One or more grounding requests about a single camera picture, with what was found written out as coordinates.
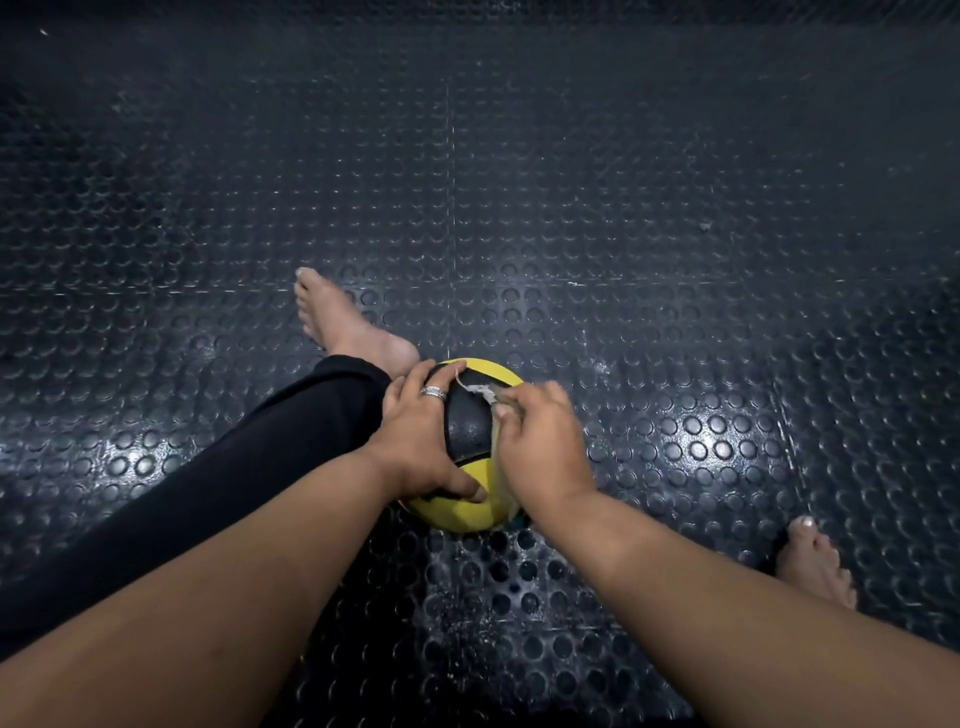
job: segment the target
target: person's right foot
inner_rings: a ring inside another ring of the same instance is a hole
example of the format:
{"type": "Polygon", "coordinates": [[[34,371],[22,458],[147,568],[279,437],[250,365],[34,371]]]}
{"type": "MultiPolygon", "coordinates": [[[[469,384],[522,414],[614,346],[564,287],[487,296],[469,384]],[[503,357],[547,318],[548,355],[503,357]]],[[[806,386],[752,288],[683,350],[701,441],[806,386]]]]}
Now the person's right foot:
{"type": "Polygon", "coordinates": [[[369,361],[390,379],[406,376],[420,361],[417,347],[367,321],[340,288],[313,268],[298,268],[294,283],[303,333],[328,354],[369,361]]]}
{"type": "Polygon", "coordinates": [[[777,554],[777,579],[851,609],[856,590],[850,570],[840,568],[840,553],[812,516],[800,516],[787,527],[790,540],[777,554]]]}

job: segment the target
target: person's right arm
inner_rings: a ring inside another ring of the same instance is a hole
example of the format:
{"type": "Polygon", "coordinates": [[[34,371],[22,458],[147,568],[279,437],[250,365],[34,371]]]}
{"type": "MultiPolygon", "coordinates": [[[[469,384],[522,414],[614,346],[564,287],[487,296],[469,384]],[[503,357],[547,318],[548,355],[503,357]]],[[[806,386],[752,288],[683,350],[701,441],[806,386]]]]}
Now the person's right arm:
{"type": "Polygon", "coordinates": [[[953,726],[960,656],[698,546],[599,493],[556,382],[508,390],[497,458],[547,540],[714,726],[953,726]]]}

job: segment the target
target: person's left hand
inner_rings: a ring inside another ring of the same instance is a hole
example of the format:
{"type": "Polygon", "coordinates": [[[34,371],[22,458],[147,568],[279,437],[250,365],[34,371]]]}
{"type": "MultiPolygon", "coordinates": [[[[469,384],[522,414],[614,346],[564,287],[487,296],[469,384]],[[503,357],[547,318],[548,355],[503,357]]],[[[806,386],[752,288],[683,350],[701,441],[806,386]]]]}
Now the person's left hand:
{"type": "Polygon", "coordinates": [[[444,402],[420,393],[424,386],[449,392],[450,383],[467,362],[447,364],[424,385],[434,364],[432,359],[422,361],[407,377],[391,383],[383,398],[383,423],[361,450],[384,469],[390,500],[444,490],[481,503],[487,492],[446,454],[444,402]]]}

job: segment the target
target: silver ring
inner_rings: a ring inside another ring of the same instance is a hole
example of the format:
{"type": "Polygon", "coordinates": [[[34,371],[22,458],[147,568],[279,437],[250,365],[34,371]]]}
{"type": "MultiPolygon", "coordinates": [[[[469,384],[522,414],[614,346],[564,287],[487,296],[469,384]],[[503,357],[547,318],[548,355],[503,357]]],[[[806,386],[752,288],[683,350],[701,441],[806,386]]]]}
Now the silver ring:
{"type": "Polygon", "coordinates": [[[427,397],[436,397],[440,401],[446,401],[446,392],[440,387],[423,387],[420,393],[427,397]]]}

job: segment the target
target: floor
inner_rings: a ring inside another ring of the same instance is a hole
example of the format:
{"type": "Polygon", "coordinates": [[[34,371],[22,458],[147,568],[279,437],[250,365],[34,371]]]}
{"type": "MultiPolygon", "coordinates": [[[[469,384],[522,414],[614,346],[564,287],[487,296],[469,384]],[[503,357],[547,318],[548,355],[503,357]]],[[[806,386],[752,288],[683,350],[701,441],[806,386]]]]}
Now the floor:
{"type": "MultiPolygon", "coordinates": [[[[811,513],[960,649],[955,26],[100,6],[0,23],[0,579],[310,369],[309,264],[559,380],[605,492],[751,568],[811,513]]],[[[383,716],[692,711],[535,531],[391,511],[267,723],[383,716]]]]}

